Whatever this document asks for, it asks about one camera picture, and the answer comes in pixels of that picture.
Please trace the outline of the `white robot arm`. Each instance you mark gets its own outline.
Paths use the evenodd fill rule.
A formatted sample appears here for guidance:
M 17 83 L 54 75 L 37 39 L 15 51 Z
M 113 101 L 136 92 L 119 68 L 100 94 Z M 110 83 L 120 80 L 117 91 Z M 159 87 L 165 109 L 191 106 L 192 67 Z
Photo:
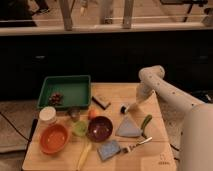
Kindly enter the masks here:
M 161 65 L 142 68 L 138 72 L 136 103 L 145 101 L 155 91 L 184 113 L 177 171 L 213 171 L 213 104 L 169 84 L 164 76 Z

